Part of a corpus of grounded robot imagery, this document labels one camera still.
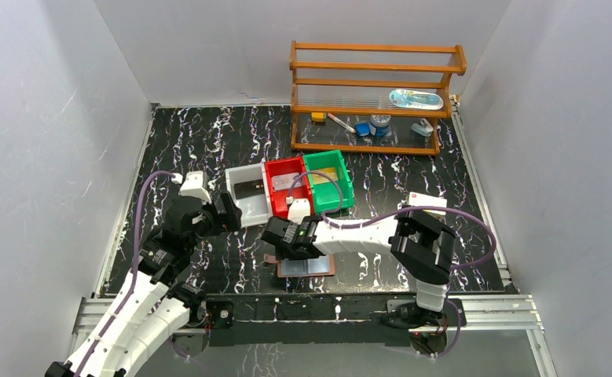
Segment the black card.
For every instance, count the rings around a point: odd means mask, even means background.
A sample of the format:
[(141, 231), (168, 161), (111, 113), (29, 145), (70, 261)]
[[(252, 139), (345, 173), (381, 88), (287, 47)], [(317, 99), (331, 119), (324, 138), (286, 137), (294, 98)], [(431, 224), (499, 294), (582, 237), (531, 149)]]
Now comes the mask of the black card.
[(262, 180), (242, 181), (233, 185), (236, 199), (241, 200), (252, 196), (264, 196), (265, 188)]

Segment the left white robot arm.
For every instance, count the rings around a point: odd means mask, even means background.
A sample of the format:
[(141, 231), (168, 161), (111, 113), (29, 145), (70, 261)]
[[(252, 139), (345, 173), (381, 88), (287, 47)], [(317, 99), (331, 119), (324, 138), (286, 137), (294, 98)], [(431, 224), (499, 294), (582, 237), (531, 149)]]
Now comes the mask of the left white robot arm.
[(178, 276), (200, 241), (240, 230), (241, 209), (221, 192), (223, 208), (196, 196), (179, 196), (160, 226), (139, 247), (122, 289), (86, 340), (48, 376), (134, 376), (178, 329), (207, 321), (203, 290)]

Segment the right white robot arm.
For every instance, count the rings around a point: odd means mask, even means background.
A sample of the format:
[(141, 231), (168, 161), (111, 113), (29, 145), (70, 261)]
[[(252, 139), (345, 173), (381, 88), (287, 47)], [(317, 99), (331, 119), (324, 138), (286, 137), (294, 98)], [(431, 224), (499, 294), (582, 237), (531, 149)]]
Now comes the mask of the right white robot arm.
[(338, 253), (390, 254), (416, 279), (416, 318), (434, 325), (446, 314), (456, 235), (424, 210), (372, 220), (325, 221), (312, 215), (300, 223), (273, 216), (261, 240), (274, 246), (278, 261), (320, 259)]

